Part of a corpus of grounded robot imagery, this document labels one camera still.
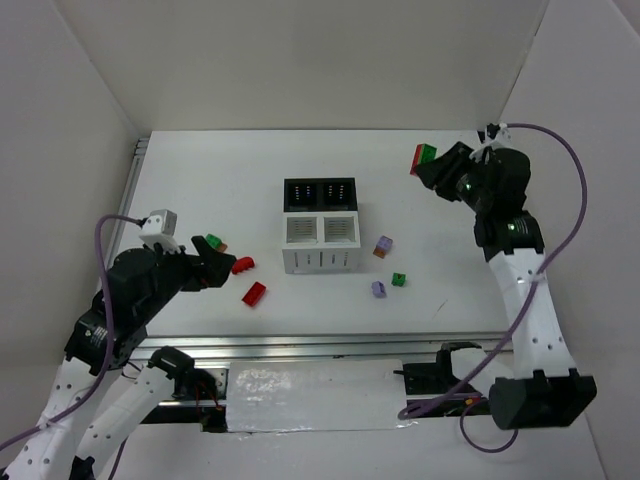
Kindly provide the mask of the small green lego brick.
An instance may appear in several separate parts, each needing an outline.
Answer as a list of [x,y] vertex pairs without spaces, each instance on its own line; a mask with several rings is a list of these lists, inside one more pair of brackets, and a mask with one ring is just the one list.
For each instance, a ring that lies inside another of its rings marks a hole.
[[406,275],[403,273],[394,272],[392,275],[391,284],[393,286],[402,287],[406,283]]

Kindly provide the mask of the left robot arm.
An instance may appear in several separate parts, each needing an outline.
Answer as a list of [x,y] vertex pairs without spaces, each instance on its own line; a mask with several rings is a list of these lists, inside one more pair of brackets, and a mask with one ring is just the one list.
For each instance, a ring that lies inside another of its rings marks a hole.
[[119,254],[106,287],[76,322],[38,423],[18,436],[23,447],[2,469],[4,479],[94,479],[135,428],[164,399],[195,394],[205,372],[186,353],[156,350],[125,393],[97,412],[150,321],[180,292],[220,288],[235,256],[202,236],[195,253],[156,242]]

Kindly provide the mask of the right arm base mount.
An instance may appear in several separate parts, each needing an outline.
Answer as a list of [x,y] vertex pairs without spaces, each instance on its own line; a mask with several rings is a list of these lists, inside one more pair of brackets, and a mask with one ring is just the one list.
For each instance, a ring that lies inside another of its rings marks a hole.
[[[444,395],[458,380],[450,376],[437,362],[404,363],[393,373],[404,381],[407,408],[415,409],[415,404],[429,403]],[[483,396],[471,386],[465,386],[451,399],[435,409],[422,413],[420,418],[459,417],[463,410],[479,402]]]

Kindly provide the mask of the red lego plate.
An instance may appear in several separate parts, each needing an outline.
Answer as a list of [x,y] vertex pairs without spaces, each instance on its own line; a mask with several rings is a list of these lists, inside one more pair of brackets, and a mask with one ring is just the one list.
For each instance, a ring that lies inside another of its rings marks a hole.
[[414,152],[414,156],[413,156],[413,160],[411,163],[411,168],[410,168],[410,174],[412,176],[415,176],[415,168],[419,165],[421,158],[422,158],[422,154],[423,154],[423,150],[424,150],[424,144],[418,144],[416,146],[415,152]]

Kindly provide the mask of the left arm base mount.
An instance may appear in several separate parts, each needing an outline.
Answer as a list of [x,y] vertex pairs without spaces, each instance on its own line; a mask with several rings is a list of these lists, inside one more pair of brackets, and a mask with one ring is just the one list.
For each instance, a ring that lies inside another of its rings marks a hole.
[[223,412],[216,379],[206,370],[193,368],[176,383],[172,398],[193,401],[196,415],[202,417],[213,411]]

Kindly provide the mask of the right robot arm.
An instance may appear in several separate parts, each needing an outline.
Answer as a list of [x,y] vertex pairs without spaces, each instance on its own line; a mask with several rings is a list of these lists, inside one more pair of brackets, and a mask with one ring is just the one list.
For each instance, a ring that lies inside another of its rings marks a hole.
[[513,363],[475,345],[442,349],[455,391],[471,386],[485,396],[502,430],[568,427],[596,397],[590,375],[580,374],[561,332],[551,298],[546,254],[537,220],[524,204],[529,158],[506,147],[473,151],[458,142],[413,171],[437,196],[461,201],[475,214],[474,236],[496,278],[508,319],[504,342]]

